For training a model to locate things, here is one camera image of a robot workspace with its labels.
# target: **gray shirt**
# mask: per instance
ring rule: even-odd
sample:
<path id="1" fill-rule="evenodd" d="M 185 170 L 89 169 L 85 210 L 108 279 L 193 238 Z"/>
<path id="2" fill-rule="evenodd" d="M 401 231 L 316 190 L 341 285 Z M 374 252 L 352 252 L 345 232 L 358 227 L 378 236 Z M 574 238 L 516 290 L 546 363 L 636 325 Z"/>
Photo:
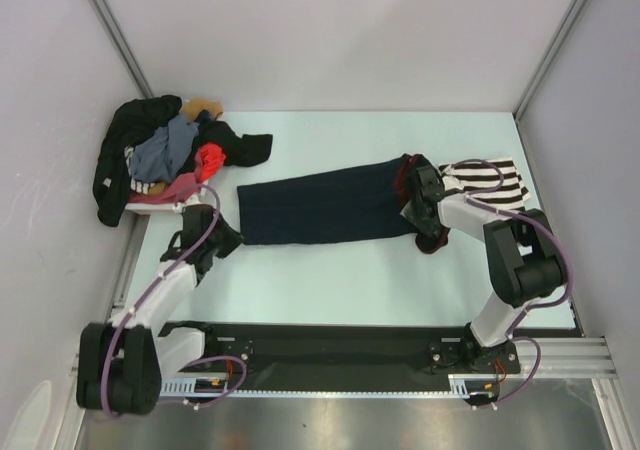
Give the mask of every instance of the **gray shirt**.
<path id="1" fill-rule="evenodd" d="M 131 176 L 141 182 L 173 182 L 191 153 L 198 124 L 180 114 L 138 145 L 131 157 Z"/>

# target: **dark blue pants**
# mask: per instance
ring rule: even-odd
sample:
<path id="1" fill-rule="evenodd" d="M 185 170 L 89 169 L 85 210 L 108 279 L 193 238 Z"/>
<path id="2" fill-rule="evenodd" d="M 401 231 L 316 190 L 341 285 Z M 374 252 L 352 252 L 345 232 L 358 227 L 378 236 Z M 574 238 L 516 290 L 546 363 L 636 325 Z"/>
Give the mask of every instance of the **dark blue pants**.
<path id="1" fill-rule="evenodd" d="M 339 243 L 416 233 L 394 181 L 405 155 L 384 163 L 238 187 L 245 245 Z"/>

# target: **white wall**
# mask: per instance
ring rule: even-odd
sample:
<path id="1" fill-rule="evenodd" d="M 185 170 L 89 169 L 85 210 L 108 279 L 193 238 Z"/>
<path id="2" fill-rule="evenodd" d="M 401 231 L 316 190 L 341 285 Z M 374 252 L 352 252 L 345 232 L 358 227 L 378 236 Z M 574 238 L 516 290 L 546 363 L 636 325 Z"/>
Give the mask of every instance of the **white wall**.
<path id="1" fill-rule="evenodd" d="M 126 222 L 98 222 L 91 183 L 110 116 L 137 91 L 87 0 L 0 0 L 0 28 L 0 443 L 49 380 L 48 448 L 126 242 Z"/>
<path id="2" fill-rule="evenodd" d="M 640 425 L 640 0 L 592 0 L 522 124 L 541 199 Z"/>
<path id="3" fill-rule="evenodd" d="M 109 0 L 158 94 L 512 111 L 571 0 Z"/>

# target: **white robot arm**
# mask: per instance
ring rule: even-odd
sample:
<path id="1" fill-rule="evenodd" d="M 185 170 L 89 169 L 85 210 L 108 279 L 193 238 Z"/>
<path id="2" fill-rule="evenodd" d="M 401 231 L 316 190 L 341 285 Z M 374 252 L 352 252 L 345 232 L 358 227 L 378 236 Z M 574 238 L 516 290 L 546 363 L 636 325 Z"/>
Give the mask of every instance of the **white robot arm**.
<path id="1" fill-rule="evenodd" d="M 415 169 L 406 183 L 411 195 L 410 221 L 425 238 L 437 241 L 441 232 L 451 228 L 467 233 L 486 246 L 494 292 L 480 314 L 467 324 L 463 339 L 449 356 L 453 364 L 467 372 L 484 373 L 487 368 L 493 368 L 496 359 L 504 356 L 505 349 L 514 351 L 509 334 L 519 323 L 526 306 L 551 295 L 566 282 L 564 263 L 555 247 L 535 227 L 471 206 L 458 190 L 445 189 L 434 167 L 426 165 Z M 549 227 L 541 211 L 531 210 L 525 214 Z M 205 234 L 212 219 L 211 206 L 187 206 L 183 229 L 174 235 L 161 258 L 158 274 L 163 278 L 155 291 L 140 308 L 125 309 L 107 323 L 92 323 L 84 329 L 76 393 L 81 407 L 103 408 L 103 371 L 110 368 L 106 396 L 110 408 L 120 413 L 149 413 L 158 400 L 162 380 L 172 378 L 189 362 L 202 356 L 205 339 L 198 330 L 177 328 L 165 337 L 159 335 L 178 304 L 211 268 L 213 257 L 226 257 L 242 242 L 241 235 L 220 215 L 204 243 L 175 265 L 183 252 Z M 178 236 L 180 245 L 174 246 Z M 520 247 L 529 247 L 531 252 L 521 255 Z M 167 274 L 166 269 L 173 265 L 175 268 Z M 107 348 L 120 327 L 123 330 L 117 339 L 116 358 L 106 365 Z M 441 352 L 436 347 L 430 348 L 432 353 Z M 452 366 L 440 365 L 443 371 L 451 371 Z"/>

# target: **black and white striped fabric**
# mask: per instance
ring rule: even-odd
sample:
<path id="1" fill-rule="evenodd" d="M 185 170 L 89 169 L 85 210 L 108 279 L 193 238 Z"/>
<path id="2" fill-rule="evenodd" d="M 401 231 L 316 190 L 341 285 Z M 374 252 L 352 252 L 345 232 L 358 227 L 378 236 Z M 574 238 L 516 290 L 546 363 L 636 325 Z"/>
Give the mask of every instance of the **black and white striped fabric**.
<path id="1" fill-rule="evenodd" d="M 474 198 L 504 210 L 524 210 L 524 203 L 531 198 L 531 193 L 522 181 L 513 158 L 504 157 L 487 161 L 502 171 L 504 183 L 500 190 L 476 193 Z M 456 168 L 451 164 L 440 165 L 439 170 L 443 176 L 450 177 L 446 179 L 447 187 L 457 187 L 465 192 L 495 187 L 500 181 L 494 169 L 483 167 L 479 163 L 465 163 Z"/>
<path id="2" fill-rule="evenodd" d="M 131 175 L 131 157 L 134 150 L 135 148 L 133 147 L 127 147 L 124 149 L 124 159 L 127 162 L 127 170 L 129 171 L 129 175 Z M 151 190 L 155 186 L 155 183 L 145 183 L 134 180 L 133 178 L 131 179 L 131 190 L 136 193 L 147 195 L 149 193 L 149 190 Z"/>

